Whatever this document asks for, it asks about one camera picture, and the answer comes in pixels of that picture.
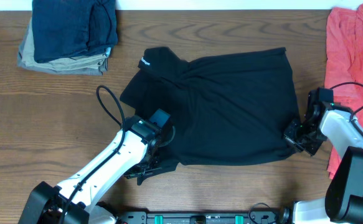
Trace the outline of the black t-shirt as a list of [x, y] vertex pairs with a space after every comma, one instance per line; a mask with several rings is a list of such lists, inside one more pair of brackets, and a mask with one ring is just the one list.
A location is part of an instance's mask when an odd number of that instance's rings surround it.
[[249, 166], [293, 155], [283, 133], [299, 109], [285, 48], [188, 62], [156, 47], [138, 67], [121, 101], [143, 119], [163, 110], [172, 121], [172, 141], [145, 178], [179, 164]]

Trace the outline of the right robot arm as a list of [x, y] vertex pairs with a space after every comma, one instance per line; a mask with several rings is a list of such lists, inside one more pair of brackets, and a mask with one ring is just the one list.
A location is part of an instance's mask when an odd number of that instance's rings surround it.
[[363, 223], [363, 128], [332, 95], [311, 92], [305, 118], [284, 132], [289, 147], [313, 156], [329, 140], [342, 161], [325, 197], [294, 203], [282, 211], [279, 223]]

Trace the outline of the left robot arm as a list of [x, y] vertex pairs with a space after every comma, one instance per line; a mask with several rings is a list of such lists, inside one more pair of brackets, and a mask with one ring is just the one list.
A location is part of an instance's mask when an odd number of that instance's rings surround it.
[[142, 182], [162, 170], [159, 148], [175, 133], [170, 115], [157, 110], [149, 119], [132, 116], [112, 142], [84, 168], [52, 187], [37, 185], [29, 195], [19, 223], [116, 223], [97, 203], [122, 176]]

